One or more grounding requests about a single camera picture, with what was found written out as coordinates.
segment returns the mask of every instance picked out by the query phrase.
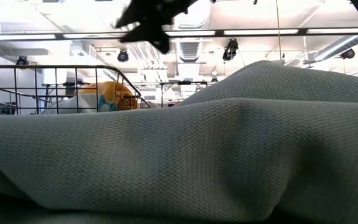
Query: metal wire rack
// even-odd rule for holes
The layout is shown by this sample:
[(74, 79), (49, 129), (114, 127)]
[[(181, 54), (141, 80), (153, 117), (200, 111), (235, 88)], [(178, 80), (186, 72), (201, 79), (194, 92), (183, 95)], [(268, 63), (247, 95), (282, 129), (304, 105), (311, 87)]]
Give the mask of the metal wire rack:
[[(142, 98), (140, 91), (128, 80), (128, 78), (117, 68), (105, 65), (0, 65), (0, 70), (9, 70), (11, 75), (11, 86), (7, 82), (0, 83), (0, 114), (44, 114), (46, 111), (54, 110), (56, 114), (63, 111), (70, 113), (83, 113), (84, 110), (91, 112), (101, 112), (101, 98), (103, 94), (108, 94), (112, 99), (110, 105), (114, 105), (113, 110), (134, 110), (150, 108), (150, 105)], [(42, 83), (39, 72), (43, 70), (54, 71), (54, 83)], [(67, 70), (75, 74), (73, 82), (58, 83), (58, 71)], [(31, 84), (33, 86), (22, 86), (18, 83), (18, 73), (20, 71), (33, 71)], [(84, 83), (78, 77), (80, 72), (91, 71), (94, 75), (95, 83)], [(98, 79), (99, 75), (110, 78), (109, 93), (100, 93)], [(81, 92), (86, 92), (87, 96), (92, 94), (92, 106), (81, 106)], [(60, 106), (61, 102), (71, 100), (74, 106)]]

